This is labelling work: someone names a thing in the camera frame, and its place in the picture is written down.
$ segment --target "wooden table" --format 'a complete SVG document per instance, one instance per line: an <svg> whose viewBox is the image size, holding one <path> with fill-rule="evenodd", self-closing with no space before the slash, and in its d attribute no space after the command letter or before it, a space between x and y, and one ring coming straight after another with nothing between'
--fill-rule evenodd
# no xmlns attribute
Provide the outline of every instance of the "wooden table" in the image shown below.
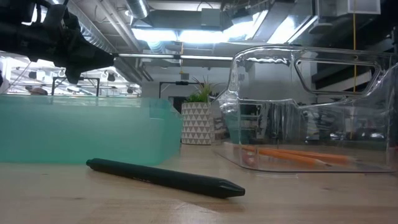
<svg viewBox="0 0 398 224"><path fill-rule="evenodd" d="M389 174L259 174L183 146L167 169L246 188L228 200L92 171L86 166L0 164L0 223L398 223Z"/></svg>

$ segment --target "transparent plastic bin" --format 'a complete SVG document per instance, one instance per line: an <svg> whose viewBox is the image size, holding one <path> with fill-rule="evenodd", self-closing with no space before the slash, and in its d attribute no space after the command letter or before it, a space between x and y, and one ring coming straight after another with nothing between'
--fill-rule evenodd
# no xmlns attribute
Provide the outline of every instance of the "transparent plastic bin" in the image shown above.
<svg viewBox="0 0 398 224"><path fill-rule="evenodd" d="M167 100L0 95L0 118L0 162L157 165L180 149Z"/></svg>
<svg viewBox="0 0 398 224"><path fill-rule="evenodd" d="M396 63L353 50L244 50L211 104L213 149L253 170L395 172Z"/></svg>

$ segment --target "black pen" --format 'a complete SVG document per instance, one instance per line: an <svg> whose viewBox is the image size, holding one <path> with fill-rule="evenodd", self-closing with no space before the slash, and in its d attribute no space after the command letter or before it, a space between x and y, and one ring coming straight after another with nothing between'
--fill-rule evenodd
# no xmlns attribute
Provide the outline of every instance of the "black pen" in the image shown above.
<svg viewBox="0 0 398 224"><path fill-rule="evenodd" d="M218 198L243 196L245 189L221 178L188 174L172 170L109 161L89 159L86 164L93 170L128 177L134 180L186 190Z"/></svg>

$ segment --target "turquoise translucent container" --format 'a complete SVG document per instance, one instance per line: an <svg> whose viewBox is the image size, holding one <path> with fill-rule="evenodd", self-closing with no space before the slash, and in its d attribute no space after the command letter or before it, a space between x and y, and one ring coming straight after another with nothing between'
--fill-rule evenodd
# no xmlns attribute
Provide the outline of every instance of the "turquoise translucent container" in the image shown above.
<svg viewBox="0 0 398 224"><path fill-rule="evenodd" d="M0 96L0 162L156 165L179 151L181 131L167 100Z"/></svg>

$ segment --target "potted plant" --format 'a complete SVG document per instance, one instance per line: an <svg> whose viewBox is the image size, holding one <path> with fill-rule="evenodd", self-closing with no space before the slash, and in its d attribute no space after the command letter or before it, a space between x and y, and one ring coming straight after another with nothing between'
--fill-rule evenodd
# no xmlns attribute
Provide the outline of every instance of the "potted plant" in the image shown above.
<svg viewBox="0 0 398 224"><path fill-rule="evenodd" d="M199 84L199 89L192 93L182 104L183 116L182 143L209 145L213 139L213 119L210 114L209 96L217 84L212 84L205 78L203 83L193 78Z"/></svg>

